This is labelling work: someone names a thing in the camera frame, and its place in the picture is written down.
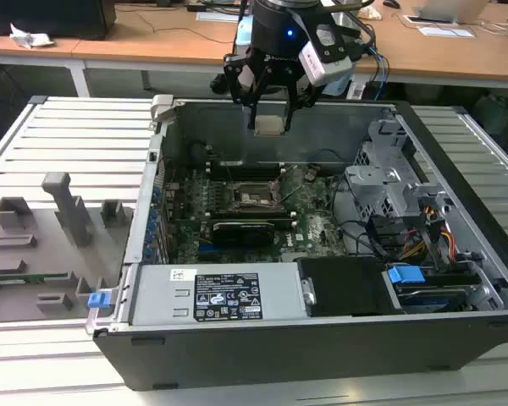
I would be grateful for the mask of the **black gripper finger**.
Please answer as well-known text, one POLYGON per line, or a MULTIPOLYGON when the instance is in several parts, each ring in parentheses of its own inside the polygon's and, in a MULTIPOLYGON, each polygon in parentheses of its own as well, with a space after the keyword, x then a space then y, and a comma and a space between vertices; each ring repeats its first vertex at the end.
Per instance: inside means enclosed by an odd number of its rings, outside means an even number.
POLYGON ((268 87, 268 62, 264 52, 248 52, 246 55, 227 54, 224 58, 224 77, 234 103, 249 107, 248 129, 254 130, 257 104, 268 87), (249 85, 240 82, 243 73, 251 73, 249 85))
POLYGON ((287 103, 284 109, 284 131, 290 130, 291 121, 296 110, 303 107, 312 107, 318 100, 318 87, 308 85, 304 92, 299 93, 297 90, 297 82, 294 79, 285 80, 287 90, 287 103))

